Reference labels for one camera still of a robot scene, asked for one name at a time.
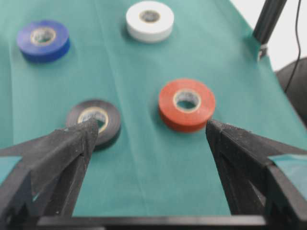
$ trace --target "red tape roll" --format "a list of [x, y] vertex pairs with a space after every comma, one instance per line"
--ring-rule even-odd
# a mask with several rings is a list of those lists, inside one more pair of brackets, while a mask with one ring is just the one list
[[[180, 102], [192, 104], [193, 107], [181, 107]], [[197, 80], [171, 81], [159, 95], [160, 116], [167, 126], [176, 131], [188, 133], [202, 129], [212, 117], [214, 109], [214, 94]]]

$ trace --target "roll of tape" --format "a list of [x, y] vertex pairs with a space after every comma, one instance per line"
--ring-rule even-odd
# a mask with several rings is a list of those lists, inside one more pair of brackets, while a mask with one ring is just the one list
[[29, 61], [54, 61], [69, 50], [68, 30], [55, 21], [33, 22], [19, 31], [17, 45]]
[[165, 40], [173, 30], [174, 13], [163, 3], [141, 1], [126, 13], [129, 34], [141, 42], [155, 43]]
[[89, 100], [76, 105], [67, 116], [66, 126], [73, 126], [91, 117], [95, 118], [99, 124], [95, 150], [113, 144], [120, 133], [120, 114], [109, 102]]
[[194, 132], [202, 129], [214, 110], [214, 94], [197, 80], [172, 81], [159, 95], [160, 116], [167, 126], [176, 131]]

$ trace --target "black cable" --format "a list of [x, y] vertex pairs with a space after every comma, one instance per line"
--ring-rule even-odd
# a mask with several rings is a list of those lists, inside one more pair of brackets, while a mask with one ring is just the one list
[[289, 81], [288, 81], [288, 84], [287, 84], [286, 88], [284, 89], [284, 93], [286, 93], [286, 94], [287, 94], [288, 88], [289, 88], [289, 86], [290, 86], [290, 84], [291, 84], [291, 81], [292, 81], [292, 79], [293, 79], [293, 76], [294, 76], [294, 74], [295, 74], [296, 67], [297, 67], [297, 65], [298, 65], [298, 63], [299, 63], [299, 60], [300, 60], [300, 58], [301, 58], [301, 45], [300, 45], [300, 43], [299, 43], [298, 32], [297, 32], [297, 24], [298, 24], [298, 16], [299, 16], [299, 10], [300, 10], [300, 8], [301, 8], [301, 0], [298, 0], [298, 6], [297, 6], [297, 12], [296, 12], [296, 20], [295, 20], [295, 35], [296, 35], [296, 41], [297, 41], [297, 46], [298, 46], [298, 56], [297, 56], [297, 60], [296, 60], [296, 62], [295, 62], [295, 65], [294, 65], [294, 68], [293, 68], [291, 77], [290, 77], [290, 79], [289, 79]]

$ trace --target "blue tape roll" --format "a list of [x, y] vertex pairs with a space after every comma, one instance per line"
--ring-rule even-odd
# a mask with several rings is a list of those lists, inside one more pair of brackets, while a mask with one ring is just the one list
[[33, 22], [19, 31], [17, 45], [29, 61], [54, 61], [69, 50], [68, 30], [55, 21]]

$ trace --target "teal fabric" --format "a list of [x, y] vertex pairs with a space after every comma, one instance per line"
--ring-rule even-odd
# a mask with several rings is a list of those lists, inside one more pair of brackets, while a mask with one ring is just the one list
[[307, 156], [285, 154], [269, 157], [307, 200]]
[[22, 157], [0, 157], [0, 185], [5, 181], [15, 165], [21, 160]]
[[[307, 132], [269, 58], [256, 61], [259, 44], [229, 1], [162, 0], [175, 26], [152, 45], [126, 32], [125, 13], [136, 2], [0, 0], [0, 146], [63, 127], [74, 105], [101, 98], [119, 109], [122, 130], [115, 145], [93, 154], [74, 215], [230, 214], [204, 130], [167, 128], [157, 112], [161, 88], [197, 79], [215, 94], [217, 120], [300, 148], [307, 148]], [[67, 26], [71, 49], [38, 65], [23, 58], [15, 39], [42, 19]]]

